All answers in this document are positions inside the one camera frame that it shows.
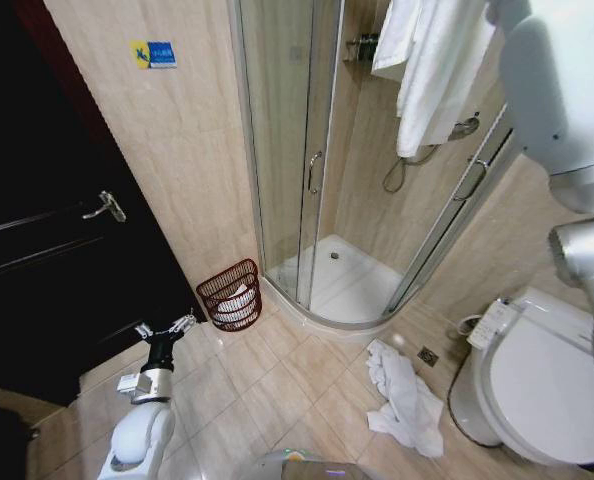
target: bidet control panel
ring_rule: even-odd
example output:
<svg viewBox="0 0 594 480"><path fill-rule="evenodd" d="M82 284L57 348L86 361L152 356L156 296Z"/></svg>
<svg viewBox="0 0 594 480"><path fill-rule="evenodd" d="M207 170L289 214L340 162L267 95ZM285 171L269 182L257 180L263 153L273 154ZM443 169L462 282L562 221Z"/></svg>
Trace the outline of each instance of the bidet control panel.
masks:
<svg viewBox="0 0 594 480"><path fill-rule="evenodd" d="M488 348L495 335L515 319L518 312L513 307L496 300L490 304L484 316L468 336L468 343L480 350Z"/></svg>

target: floor drain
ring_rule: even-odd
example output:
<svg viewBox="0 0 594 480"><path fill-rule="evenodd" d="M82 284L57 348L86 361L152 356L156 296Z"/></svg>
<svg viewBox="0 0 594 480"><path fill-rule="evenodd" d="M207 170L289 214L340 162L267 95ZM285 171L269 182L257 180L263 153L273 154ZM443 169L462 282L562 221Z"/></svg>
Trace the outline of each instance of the floor drain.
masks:
<svg viewBox="0 0 594 480"><path fill-rule="evenodd" d="M426 348L425 346L422 347L417 356L421 358L424 363L430 365L431 367L434 367L435 363L437 363L437 360L439 360L439 357L435 354L435 352L429 348Z"/></svg>

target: toilet seat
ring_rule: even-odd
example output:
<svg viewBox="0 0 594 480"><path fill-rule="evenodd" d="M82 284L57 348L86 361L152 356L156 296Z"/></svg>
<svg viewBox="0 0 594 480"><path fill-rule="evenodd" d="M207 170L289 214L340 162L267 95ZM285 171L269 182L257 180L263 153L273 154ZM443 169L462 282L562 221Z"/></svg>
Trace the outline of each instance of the toilet seat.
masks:
<svg viewBox="0 0 594 480"><path fill-rule="evenodd" d="M594 463L594 361L583 342L524 315L486 352L481 373L497 420L491 426L519 453L542 463Z"/></svg>

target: red wicker basket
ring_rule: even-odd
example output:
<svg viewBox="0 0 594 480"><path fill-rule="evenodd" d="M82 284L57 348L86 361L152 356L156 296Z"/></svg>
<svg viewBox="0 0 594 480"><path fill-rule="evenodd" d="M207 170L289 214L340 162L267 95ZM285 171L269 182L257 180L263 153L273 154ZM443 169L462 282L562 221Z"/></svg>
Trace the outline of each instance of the red wicker basket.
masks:
<svg viewBox="0 0 594 480"><path fill-rule="evenodd" d="M261 314L257 265L249 258L198 285L197 293L214 325L226 332L250 327Z"/></svg>

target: shower frame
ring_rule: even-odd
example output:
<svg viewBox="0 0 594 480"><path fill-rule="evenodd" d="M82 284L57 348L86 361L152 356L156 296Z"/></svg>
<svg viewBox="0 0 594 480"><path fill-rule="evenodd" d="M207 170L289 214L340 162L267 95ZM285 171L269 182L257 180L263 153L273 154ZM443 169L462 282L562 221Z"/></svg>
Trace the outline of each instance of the shower frame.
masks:
<svg viewBox="0 0 594 480"><path fill-rule="evenodd" d="M502 110L499 112L493 126L489 129L479 148L470 159L461 178L457 182L453 192L448 197L446 204L433 224L433 227L429 230L426 238L410 262L410 265L406 268L399 287L391 297L391 300L384 309L382 315L375 320L364 323L344 323L324 318L311 312L308 308L301 305L297 301L297 298L293 299L279 284L277 284L277 282L275 282L270 276L266 274L266 266L264 261L265 251L262 234L263 219L259 195L257 161L255 157L252 109L250 104L250 90L248 85L244 33L241 16L241 0L228 0L227 3L241 109L242 129L244 133L248 180L253 203L255 237L260 259L259 268L261 275L276 290L276 293L278 293L286 302L288 302L288 304L296 312L317 324L329 328L350 331L368 331L383 326L391 317L396 315L428 281L434 270L439 266L441 261L450 251L450 248L459 238L460 234L488 198L512 161L519 153L521 153L515 142L513 142L512 125L510 123L508 114L505 112L506 107L504 105ZM337 19L337 41L334 53L334 57L336 59L338 59L340 55L344 6L344 0L340 0L339 18ZM331 119L333 111L332 98L334 98L335 95L337 63L338 62L335 62L335 67L333 69L332 88L330 93L331 101L328 115L329 121L327 126L326 144L323 148L324 163L323 180L321 184L322 189L325 185L326 150L331 136ZM312 288L314 258L317 250L319 221L323 203L322 199L324 197L324 195L321 193L323 192L320 192L317 206L317 227L315 230L315 242L312 253L313 268L309 273L310 278L308 284L310 285L310 288ZM300 251L298 252L298 257L301 257L302 254L301 247L302 242L300 240Z"/></svg>

